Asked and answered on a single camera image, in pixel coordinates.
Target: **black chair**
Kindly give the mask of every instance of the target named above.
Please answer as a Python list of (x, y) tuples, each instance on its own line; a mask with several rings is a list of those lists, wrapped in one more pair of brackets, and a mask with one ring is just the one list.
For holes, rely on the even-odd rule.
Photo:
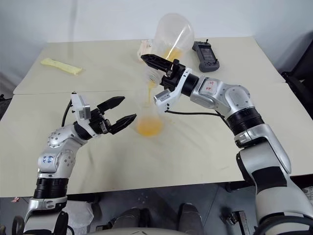
[(313, 40), (294, 69), (281, 75), (313, 119)]
[(0, 95), (0, 120), (3, 117), (7, 108), (9, 107), (10, 102), (11, 99), (5, 99), (3, 94)]

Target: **orange juice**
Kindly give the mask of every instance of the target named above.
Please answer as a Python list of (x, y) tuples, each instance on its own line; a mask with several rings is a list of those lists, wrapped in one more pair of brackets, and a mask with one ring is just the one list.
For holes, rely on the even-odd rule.
[(163, 128), (163, 123), (159, 116), (142, 116), (137, 121), (137, 132), (143, 136), (155, 136)]
[(151, 90), (155, 86), (156, 84), (153, 81), (149, 81), (149, 84), (148, 84), (148, 103), (149, 104), (151, 103)]
[(168, 48), (163, 55), (163, 58), (169, 61), (173, 61), (174, 59), (179, 59), (182, 56), (182, 51), (176, 47)]

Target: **gray handheld controller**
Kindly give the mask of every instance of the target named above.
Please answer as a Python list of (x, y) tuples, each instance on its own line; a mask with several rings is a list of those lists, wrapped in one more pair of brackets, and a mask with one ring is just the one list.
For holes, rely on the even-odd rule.
[(207, 42), (194, 42), (192, 50), (195, 50), (199, 59), (199, 69), (201, 72), (212, 72), (220, 67), (220, 62), (215, 57), (211, 44)]

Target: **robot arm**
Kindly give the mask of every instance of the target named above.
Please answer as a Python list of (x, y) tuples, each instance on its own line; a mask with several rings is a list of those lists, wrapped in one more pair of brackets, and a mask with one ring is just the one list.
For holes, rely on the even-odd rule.
[(71, 95), (76, 122), (55, 130), (47, 139), (47, 146), (38, 159), (37, 188), (28, 204), (24, 234), (66, 234), (68, 215), (62, 208), (67, 203), (67, 183), (76, 153), (89, 139), (106, 133), (115, 134), (132, 123), (136, 114), (123, 117), (114, 125), (103, 116), (124, 98), (113, 97), (90, 111), (81, 95)]
[(259, 228), (255, 234), (307, 230), (308, 226), (302, 224), (313, 225), (313, 206), (290, 179), (290, 160), (270, 126), (264, 124), (256, 111), (246, 88), (194, 76), (178, 60), (170, 62), (152, 54), (141, 58), (148, 66), (165, 72), (161, 82), (164, 91), (154, 97), (161, 112), (170, 110), (184, 94), (225, 118), (241, 149), (236, 156), (240, 171), (245, 180), (256, 186)]

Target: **table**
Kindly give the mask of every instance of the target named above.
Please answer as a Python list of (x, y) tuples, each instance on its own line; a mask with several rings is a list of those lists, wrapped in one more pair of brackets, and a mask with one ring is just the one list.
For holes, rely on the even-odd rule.
[[(225, 45), (230, 45), (230, 41), (238, 42), (241, 39), (229, 38), (221, 39), (221, 41), (229, 41)], [(243, 49), (244, 46), (241, 45), (241, 51), (250, 53), (254, 50), (251, 58), (261, 58), (259, 60), (259, 62), (262, 61), (261, 64), (253, 66), (254, 63), (250, 62), (250, 67), (246, 68), (246, 65), (242, 66), (239, 60), (230, 63), (228, 57), (221, 56), (221, 53), (229, 53), (231, 56), (233, 52), (216, 47), (213, 49), (220, 60), (221, 68), (208, 74), (217, 78), (222, 78), (224, 74), (223, 80), (228, 83), (239, 84), (236, 82), (236, 79), (239, 79), (241, 84), (249, 89), (257, 110), (264, 121), (271, 125), (289, 155), (292, 174), (312, 173), (310, 144), (313, 122), (310, 116), (290, 91), (288, 85), (282, 83), (283, 78), (274, 70), (256, 43), (251, 38), (243, 38), (243, 40), (246, 43), (250, 42), (253, 46), (251, 49)], [(26, 79), (29, 82), (23, 80), (17, 87), (10, 107), (0, 121), (1, 197), (33, 194), (36, 186), (37, 158), (45, 147), (49, 133), (61, 125), (63, 112), (72, 90), (81, 91), (80, 93), (85, 95), (91, 107), (95, 107), (112, 96), (124, 95), (126, 99), (117, 108), (106, 113), (106, 117), (111, 122), (128, 114), (140, 114), (140, 106), (136, 101), (138, 90), (135, 83), (129, 83), (131, 88), (127, 88), (120, 82), (122, 78), (110, 80), (112, 83), (116, 81), (113, 84), (114, 88), (106, 86), (104, 87), (107, 88), (106, 91), (97, 91), (102, 87), (98, 86), (100, 88), (97, 89), (93, 83), (82, 81), (85, 86), (73, 83), (74, 87), (71, 87), (69, 82), (64, 82), (59, 90), (55, 90), (57, 86), (49, 83), (50, 80), (43, 78), (43, 75), (52, 77), (51, 73), (61, 74), (61, 71), (47, 68), (47, 72), (44, 72), (42, 68), (36, 69), (35, 67), (37, 67), (36, 62), (29, 73), (38, 75), (34, 77), (27, 75)], [(200, 74), (196, 60), (190, 67), (195, 70), (194, 74)], [(259, 69), (263, 67), (258, 73), (262, 74), (263, 80), (251, 79), (253, 72), (256, 73), (252, 69), (257, 67)], [(40, 81), (40, 74), (48, 83), (46, 86), (40, 86), (35, 82)], [(76, 78), (80, 79), (78, 76), (68, 77), (68, 79)], [(57, 83), (61, 81), (59, 76), (55, 79)], [(190, 102), (185, 96), (181, 97), (173, 110), (208, 111)], [(107, 134), (90, 140), (77, 153), (77, 162), (69, 181), (68, 194), (243, 179), (235, 159), (239, 149), (233, 141), (231, 131), (220, 118), (164, 114), (163, 119), (165, 128), (156, 137), (142, 137), (136, 132), (135, 123), (133, 123), (116, 135)], [(67, 123), (73, 121), (73, 116), (69, 113)]]
[[(252, 37), (210, 38), (220, 61), (217, 71), (207, 73), (225, 83), (241, 84), (248, 89), (264, 84), (284, 82)], [(14, 94), (46, 94), (64, 92), (129, 91), (143, 80), (144, 63), (139, 62), (140, 40), (48, 43)], [(42, 66), (50, 57), (82, 67), (75, 76), (58, 69)], [(180, 60), (201, 75), (197, 54), (190, 50)]]

